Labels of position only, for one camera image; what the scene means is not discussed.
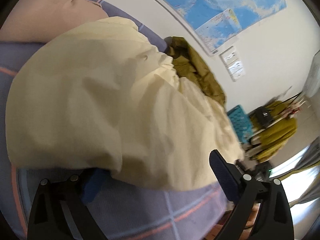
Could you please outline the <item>pink folded garment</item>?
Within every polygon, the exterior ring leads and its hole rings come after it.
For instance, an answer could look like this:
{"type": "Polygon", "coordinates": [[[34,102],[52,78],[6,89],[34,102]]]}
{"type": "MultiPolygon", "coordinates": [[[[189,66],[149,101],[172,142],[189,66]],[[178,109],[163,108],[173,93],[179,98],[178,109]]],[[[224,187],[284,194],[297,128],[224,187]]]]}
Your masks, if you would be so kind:
{"type": "Polygon", "coordinates": [[[108,14],[89,0],[19,0],[1,27],[1,41],[47,43],[104,18],[108,14]]]}

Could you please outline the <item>yellow-green hanging clothes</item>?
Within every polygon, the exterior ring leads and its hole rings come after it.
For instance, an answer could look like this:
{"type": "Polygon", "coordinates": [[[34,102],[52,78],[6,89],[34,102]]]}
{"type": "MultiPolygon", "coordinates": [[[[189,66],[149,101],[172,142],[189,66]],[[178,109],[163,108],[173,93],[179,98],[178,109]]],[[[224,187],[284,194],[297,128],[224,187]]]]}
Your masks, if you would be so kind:
{"type": "MultiPolygon", "coordinates": [[[[289,102],[274,101],[265,106],[272,118],[278,120],[284,114],[284,110],[289,106],[289,102]]],[[[255,114],[250,116],[253,127],[259,131],[262,128],[255,114]]],[[[295,117],[285,117],[267,129],[253,136],[253,152],[248,153],[249,160],[263,163],[270,160],[288,142],[297,131],[297,119],[295,117]]]]}

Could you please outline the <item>purple plaid bed sheet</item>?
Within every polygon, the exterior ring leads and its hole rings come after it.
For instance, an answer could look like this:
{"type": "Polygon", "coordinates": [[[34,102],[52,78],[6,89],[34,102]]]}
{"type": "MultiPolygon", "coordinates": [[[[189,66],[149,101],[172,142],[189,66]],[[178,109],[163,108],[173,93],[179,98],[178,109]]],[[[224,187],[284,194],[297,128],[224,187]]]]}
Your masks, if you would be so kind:
{"type": "MultiPolygon", "coordinates": [[[[27,236],[31,206],[41,180],[66,179],[89,169],[19,168],[8,157],[5,111],[11,84],[23,65],[49,42],[1,41],[1,211],[22,239],[27,236]]],[[[149,42],[166,55],[165,45],[149,42]]],[[[109,170],[91,168],[97,172],[82,201],[109,239],[202,239],[226,210],[227,199],[217,179],[189,191],[152,189],[117,180],[109,170]]]]}

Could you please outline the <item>olive brown garment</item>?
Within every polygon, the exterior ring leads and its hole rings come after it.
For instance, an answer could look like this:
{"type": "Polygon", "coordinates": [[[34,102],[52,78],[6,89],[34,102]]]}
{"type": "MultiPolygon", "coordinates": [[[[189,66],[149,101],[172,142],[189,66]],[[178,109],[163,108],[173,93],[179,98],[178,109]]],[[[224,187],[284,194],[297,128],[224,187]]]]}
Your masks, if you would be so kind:
{"type": "Polygon", "coordinates": [[[165,53],[173,58],[172,64],[178,76],[186,77],[206,96],[225,107],[225,93],[198,52],[182,37],[172,36],[166,41],[168,48],[165,53]]]}

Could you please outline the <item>colourful wall map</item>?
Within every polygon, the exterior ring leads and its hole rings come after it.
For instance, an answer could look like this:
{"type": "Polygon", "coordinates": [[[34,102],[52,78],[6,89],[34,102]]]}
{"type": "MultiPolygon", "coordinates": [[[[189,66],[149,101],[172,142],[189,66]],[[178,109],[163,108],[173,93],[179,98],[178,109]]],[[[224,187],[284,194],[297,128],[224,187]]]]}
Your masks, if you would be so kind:
{"type": "Polygon", "coordinates": [[[260,20],[286,8],[285,0],[163,0],[211,52],[260,20]]]}

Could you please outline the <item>cream yellow jacket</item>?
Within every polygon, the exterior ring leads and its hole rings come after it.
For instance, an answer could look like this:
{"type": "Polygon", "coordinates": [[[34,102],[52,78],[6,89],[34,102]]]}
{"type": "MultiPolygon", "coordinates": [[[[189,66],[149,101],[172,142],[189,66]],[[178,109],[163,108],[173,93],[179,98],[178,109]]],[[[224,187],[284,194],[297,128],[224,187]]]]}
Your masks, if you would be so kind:
{"type": "Polygon", "coordinates": [[[216,180],[213,150],[229,163],[243,154],[224,108],[121,17],[74,28],[23,65],[9,90],[5,137],[19,168],[98,167],[177,191],[216,180]]]}

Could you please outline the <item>white wall socket panel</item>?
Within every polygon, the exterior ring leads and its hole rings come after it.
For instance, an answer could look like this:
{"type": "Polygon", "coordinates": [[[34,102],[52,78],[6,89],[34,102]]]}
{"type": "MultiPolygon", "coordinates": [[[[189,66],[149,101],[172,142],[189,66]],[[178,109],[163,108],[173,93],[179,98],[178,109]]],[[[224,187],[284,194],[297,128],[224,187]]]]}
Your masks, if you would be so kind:
{"type": "Polygon", "coordinates": [[[239,53],[234,46],[229,47],[219,55],[233,82],[245,75],[245,69],[239,53]]]}

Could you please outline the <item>black handbag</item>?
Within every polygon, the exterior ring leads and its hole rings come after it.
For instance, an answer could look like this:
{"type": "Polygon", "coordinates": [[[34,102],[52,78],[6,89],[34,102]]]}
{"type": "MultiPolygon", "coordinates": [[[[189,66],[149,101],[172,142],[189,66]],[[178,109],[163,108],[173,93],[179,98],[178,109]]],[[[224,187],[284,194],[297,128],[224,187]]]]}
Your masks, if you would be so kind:
{"type": "Polygon", "coordinates": [[[262,126],[263,129],[267,129],[268,126],[273,123],[273,117],[270,114],[270,111],[264,106],[258,107],[254,111],[254,114],[258,123],[262,126]]]}

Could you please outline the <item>teal perforated plastic stool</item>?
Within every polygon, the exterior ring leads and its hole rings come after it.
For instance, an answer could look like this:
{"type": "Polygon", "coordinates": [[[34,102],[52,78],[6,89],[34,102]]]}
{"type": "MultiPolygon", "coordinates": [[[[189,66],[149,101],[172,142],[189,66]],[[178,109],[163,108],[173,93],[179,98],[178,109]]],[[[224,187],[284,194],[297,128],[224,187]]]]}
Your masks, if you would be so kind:
{"type": "Polygon", "coordinates": [[[253,136],[253,125],[249,116],[241,105],[236,105],[227,115],[232,123],[233,129],[242,144],[248,143],[253,136]]]}

